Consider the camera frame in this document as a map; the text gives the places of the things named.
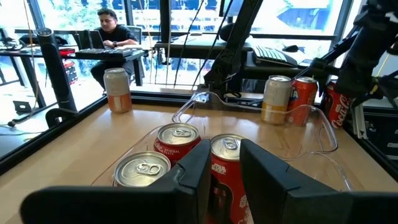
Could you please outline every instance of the keyboard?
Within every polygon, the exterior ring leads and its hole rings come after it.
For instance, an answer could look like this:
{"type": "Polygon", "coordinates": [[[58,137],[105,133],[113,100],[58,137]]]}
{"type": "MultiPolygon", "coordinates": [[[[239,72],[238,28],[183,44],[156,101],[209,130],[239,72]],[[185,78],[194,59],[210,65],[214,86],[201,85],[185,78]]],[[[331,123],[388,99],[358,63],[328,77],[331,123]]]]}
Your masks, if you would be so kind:
{"type": "Polygon", "coordinates": [[[253,60],[258,65],[277,63],[288,67],[297,67],[297,61],[281,51],[258,45],[253,49],[253,60]]]}
{"type": "Polygon", "coordinates": [[[75,53],[77,57],[95,59],[96,57],[101,58],[112,58],[112,59],[123,59],[124,57],[132,55],[134,49],[83,49],[75,53]]]}

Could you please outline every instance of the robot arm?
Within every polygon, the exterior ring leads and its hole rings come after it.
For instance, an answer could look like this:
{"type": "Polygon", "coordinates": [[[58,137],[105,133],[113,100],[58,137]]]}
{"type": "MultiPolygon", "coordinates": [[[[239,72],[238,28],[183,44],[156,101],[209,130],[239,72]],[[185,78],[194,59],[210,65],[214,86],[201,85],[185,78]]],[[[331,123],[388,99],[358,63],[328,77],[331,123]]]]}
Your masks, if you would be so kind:
{"type": "MultiPolygon", "coordinates": [[[[236,19],[235,26],[227,41],[225,49],[215,60],[211,70],[205,75],[205,84],[223,99],[225,85],[229,78],[236,73],[239,57],[246,34],[249,33],[254,18],[261,6],[262,0],[244,0],[243,6],[236,19]]],[[[324,89],[330,70],[338,71],[336,91],[357,98],[353,106],[360,105],[370,98],[386,96],[393,107],[398,109],[394,98],[398,96],[398,81],[393,74],[382,78],[372,77],[374,67],[385,51],[398,53],[391,49],[397,41],[398,24],[390,21],[386,13],[393,12],[398,16],[398,2],[395,0],[368,0],[363,11],[355,21],[355,28],[349,36],[343,39],[331,52],[322,58],[316,58],[310,68],[297,76],[311,73],[312,69],[323,69],[324,74],[314,77],[319,82],[320,93],[324,89]],[[337,57],[348,50],[347,57],[341,69],[330,65],[337,57]]]]}

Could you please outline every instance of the black cable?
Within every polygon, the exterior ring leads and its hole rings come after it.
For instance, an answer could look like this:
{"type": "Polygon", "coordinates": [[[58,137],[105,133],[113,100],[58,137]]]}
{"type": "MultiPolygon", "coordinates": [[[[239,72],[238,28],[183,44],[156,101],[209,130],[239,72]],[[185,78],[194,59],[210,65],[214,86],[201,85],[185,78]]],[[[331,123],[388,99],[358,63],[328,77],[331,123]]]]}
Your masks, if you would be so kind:
{"type": "Polygon", "coordinates": [[[193,26],[193,23],[194,23],[195,20],[197,19],[198,14],[199,14],[199,12],[200,12],[200,9],[201,9],[201,7],[202,7],[202,5],[203,5],[204,2],[205,2],[205,0],[201,0],[201,3],[200,3],[199,8],[198,8],[198,10],[197,10],[197,13],[195,14],[195,17],[193,17],[192,22],[191,22],[191,25],[190,25],[189,28],[188,28],[187,36],[185,37],[184,44],[182,45],[182,49],[181,49],[181,53],[180,53],[180,58],[179,58],[179,60],[178,60],[177,70],[175,71],[175,78],[174,78],[174,86],[173,86],[173,88],[175,88],[175,84],[176,84],[176,82],[177,82],[178,70],[180,69],[180,64],[181,64],[181,60],[182,60],[182,54],[183,54],[183,52],[184,52],[184,50],[185,50],[185,47],[186,47],[186,44],[187,44],[187,40],[188,40],[188,37],[189,37],[189,32],[191,31],[192,26],[193,26]]]}
{"type": "Polygon", "coordinates": [[[217,34],[216,34],[216,38],[215,38],[214,41],[213,41],[213,45],[211,45],[211,48],[210,48],[209,52],[208,52],[207,55],[206,55],[206,59],[205,59],[205,61],[203,62],[203,65],[200,67],[199,72],[198,72],[198,75],[197,75],[197,77],[195,78],[195,81],[193,81],[193,83],[192,83],[192,88],[191,88],[192,90],[193,90],[193,87],[195,86],[195,83],[196,83],[197,80],[198,80],[198,77],[200,76],[200,72],[201,72],[202,69],[205,67],[207,60],[210,58],[211,51],[213,51],[213,48],[214,48],[214,46],[216,45],[216,42],[217,42],[217,40],[218,40],[218,36],[219,36],[219,34],[220,34],[220,32],[221,32],[221,28],[223,27],[223,24],[224,24],[224,22],[225,22],[225,19],[226,19],[227,15],[228,15],[229,9],[231,8],[232,2],[233,2],[233,1],[230,1],[229,4],[228,4],[228,7],[227,7],[227,9],[226,9],[226,11],[225,11],[225,14],[224,14],[224,17],[223,17],[223,20],[221,21],[220,27],[218,28],[218,31],[217,31],[217,34]]]}

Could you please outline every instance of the clear plastic tray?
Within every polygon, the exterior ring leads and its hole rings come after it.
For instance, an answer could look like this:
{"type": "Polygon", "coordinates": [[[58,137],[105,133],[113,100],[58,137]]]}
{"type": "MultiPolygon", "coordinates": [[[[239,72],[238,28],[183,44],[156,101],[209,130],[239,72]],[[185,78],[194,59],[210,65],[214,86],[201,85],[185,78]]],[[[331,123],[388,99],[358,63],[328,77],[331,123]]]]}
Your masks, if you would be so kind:
{"type": "Polygon", "coordinates": [[[189,123],[203,138],[217,134],[242,135],[283,159],[293,159],[308,152],[328,153],[337,150],[333,128],[321,110],[303,105],[292,111],[263,111],[283,119],[278,125],[262,120],[262,109],[225,103],[214,93],[199,93],[173,116],[176,123],[189,123]],[[302,125],[292,122],[291,115],[308,112],[302,125]]]}
{"type": "MultiPolygon", "coordinates": [[[[290,122],[276,126],[260,119],[260,109],[227,104],[213,93],[200,93],[180,108],[172,119],[196,126],[203,139],[222,133],[240,134],[335,190],[351,190],[343,168],[328,156],[337,149],[333,129],[320,110],[309,108],[310,116],[304,126],[290,122]]],[[[153,129],[133,145],[92,185],[112,186],[118,162],[136,152],[153,151],[159,129],[153,129]]]]}

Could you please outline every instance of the red soda can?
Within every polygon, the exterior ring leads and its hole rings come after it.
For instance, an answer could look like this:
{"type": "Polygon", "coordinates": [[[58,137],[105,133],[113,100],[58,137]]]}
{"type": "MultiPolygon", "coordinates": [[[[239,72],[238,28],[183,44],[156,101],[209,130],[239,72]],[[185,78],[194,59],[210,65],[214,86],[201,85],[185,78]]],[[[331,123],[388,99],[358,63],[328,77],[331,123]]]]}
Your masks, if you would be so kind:
{"type": "Polygon", "coordinates": [[[242,136],[220,134],[211,139],[211,187],[208,223],[246,223],[250,216],[241,178],[242,136]]]}
{"type": "Polygon", "coordinates": [[[159,129],[154,149],[170,159],[172,167],[188,154],[201,138],[197,128],[191,124],[166,124],[159,129]]]}
{"type": "MultiPolygon", "coordinates": [[[[313,105],[318,91],[317,81],[310,77],[298,77],[293,81],[292,94],[289,99],[287,111],[296,109],[301,105],[313,105]]],[[[303,126],[307,123],[310,108],[302,106],[288,115],[289,122],[303,126]]]]}
{"type": "Polygon", "coordinates": [[[351,98],[336,93],[335,86],[335,82],[327,84],[322,96],[321,110],[334,128],[340,128],[351,106],[351,98]]]}

